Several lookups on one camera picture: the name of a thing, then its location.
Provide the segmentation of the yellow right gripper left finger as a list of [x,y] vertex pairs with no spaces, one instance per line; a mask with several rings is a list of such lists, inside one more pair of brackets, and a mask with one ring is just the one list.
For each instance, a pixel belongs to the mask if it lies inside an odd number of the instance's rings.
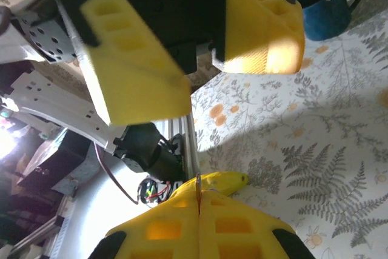
[[199,258],[200,179],[147,212],[109,230],[90,258]]

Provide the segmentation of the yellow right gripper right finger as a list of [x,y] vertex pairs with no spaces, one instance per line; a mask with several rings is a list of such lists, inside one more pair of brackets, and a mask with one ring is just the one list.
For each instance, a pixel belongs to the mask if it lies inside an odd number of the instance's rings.
[[202,191],[199,258],[313,258],[287,223],[212,190]]

